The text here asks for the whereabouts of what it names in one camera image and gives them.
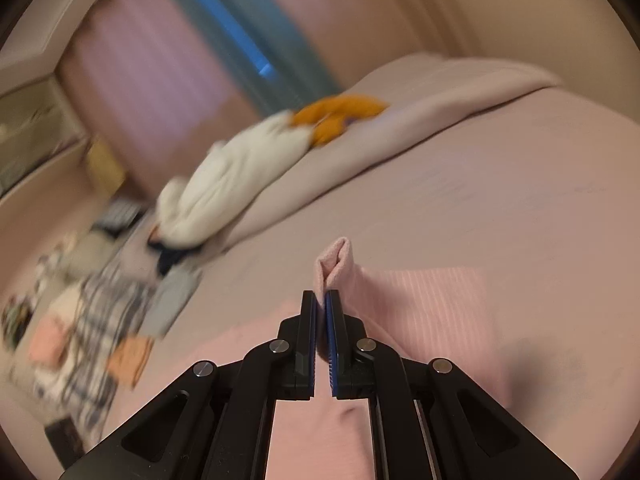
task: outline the silver screw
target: silver screw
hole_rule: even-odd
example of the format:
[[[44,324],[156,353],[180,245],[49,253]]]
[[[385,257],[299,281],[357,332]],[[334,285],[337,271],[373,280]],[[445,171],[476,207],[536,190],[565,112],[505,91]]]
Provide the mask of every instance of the silver screw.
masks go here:
[[[362,350],[363,352],[371,352],[372,350],[376,349],[376,342],[373,341],[373,339],[365,337],[363,339],[360,339],[356,343],[356,346],[358,347],[358,350]]]
[[[433,362],[433,369],[439,374],[448,374],[453,370],[453,365],[446,359],[436,359]]]
[[[269,350],[274,354],[282,354],[289,350],[289,343],[284,341],[284,339],[274,339],[269,343]]]
[[[193,373],[198,377],[206,377],[211,375],[213,371],[213,365],[209,361],[200,361],[193,365]]]

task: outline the white blanket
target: white blanket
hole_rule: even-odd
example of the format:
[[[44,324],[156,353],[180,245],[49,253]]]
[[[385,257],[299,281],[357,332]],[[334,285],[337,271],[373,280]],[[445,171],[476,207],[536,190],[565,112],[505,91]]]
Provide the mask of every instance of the white blanket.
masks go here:
[[[162,241],[176,249],[203,243],[299,161],[312,127],[291,127],[291,116],[285,110],[216,142],[189,181],[172,179],[158,197]]]

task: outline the bed sheet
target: bed sheet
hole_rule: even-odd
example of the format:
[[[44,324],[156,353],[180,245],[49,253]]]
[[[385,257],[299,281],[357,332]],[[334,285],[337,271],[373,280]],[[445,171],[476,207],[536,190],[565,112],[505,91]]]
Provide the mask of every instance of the bed sheet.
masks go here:
[[[582,480],[599,480],[640,419],[638,160],[640,126],[561,89],[462,121],[209,263],[139,391],[299,299],[315,257],[347,236],[370,268],[481,269],[511,413]],[[120,389],[106,432],[147,397]]]

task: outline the orange folded cloth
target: orange folded cloth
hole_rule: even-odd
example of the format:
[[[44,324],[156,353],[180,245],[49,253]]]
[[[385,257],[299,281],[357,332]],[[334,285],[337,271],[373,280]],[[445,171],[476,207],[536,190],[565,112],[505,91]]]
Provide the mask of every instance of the orange folded cloth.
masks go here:
[[[133,388],[145,369],[154,340],[145,336],[129,336],[118,345],[109,361],[107,371],[119,384]]]
[[[325,97],[302,108],[293,116],[292,125],[317,124],[311,140],[313,148],[341,136],[350,121],[373,118],[387,107],[388,104],[363,95]]]

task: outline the plaid cloth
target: plaid cloth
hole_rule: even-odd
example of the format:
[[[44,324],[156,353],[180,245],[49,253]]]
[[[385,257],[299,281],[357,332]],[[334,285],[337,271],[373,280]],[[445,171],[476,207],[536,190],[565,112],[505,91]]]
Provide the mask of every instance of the plaid cloth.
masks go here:
[[[82,359],[63,388],[61,404],[91,447],[100,441],[117,388],[107,361],[127,335],[137,333],[153,294],[151,286],[121,276],[117,266],[108,266],[82,286],[84,305],[73,336]]]

